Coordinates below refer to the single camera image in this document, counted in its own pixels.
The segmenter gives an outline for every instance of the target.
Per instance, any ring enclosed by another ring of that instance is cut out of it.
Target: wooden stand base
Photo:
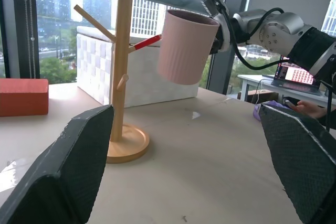
[[[124,124],[122,139],[116,142],[110,141],[106,163],[118,164],[133,161],[146,153],[148,144],[147,133],[134,125]]]

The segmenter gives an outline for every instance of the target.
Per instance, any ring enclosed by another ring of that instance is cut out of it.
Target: black sleeve
[[[325,126],[325,120],[327,119],[327,116],[323,116],[321,118],[318,119],[318,121],[320,122],[320,124]],[[336,130],[336,110],[333,110],[330,112],[330,122],[329,122],[329,127]]]

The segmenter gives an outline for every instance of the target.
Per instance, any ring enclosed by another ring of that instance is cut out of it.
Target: ribbed pink cup
[[[162,32],[157,72],[170,82],[200,81],[219,23],[183,10],[168,10]]]

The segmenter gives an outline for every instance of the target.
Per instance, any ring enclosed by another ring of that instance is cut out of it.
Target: laptop screen
[[[283,59],[286,60],[288,58],[281,56],[280,60]],[[320,82],[317,81],[308,71],[305,71],[298,65],[288,62],[278,64],[274,79],[301,83],[316,87],[319,87],[320,85]]]

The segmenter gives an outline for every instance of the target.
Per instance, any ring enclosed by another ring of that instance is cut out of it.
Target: dark foam pad
[[[336,223],[336,140],[309,116],[271,105],[259,115],[274,169],[303,223]]]
[[[72,118],[5,201],[0,223],[86,223],[104,172],[112,122],[111,105]]]

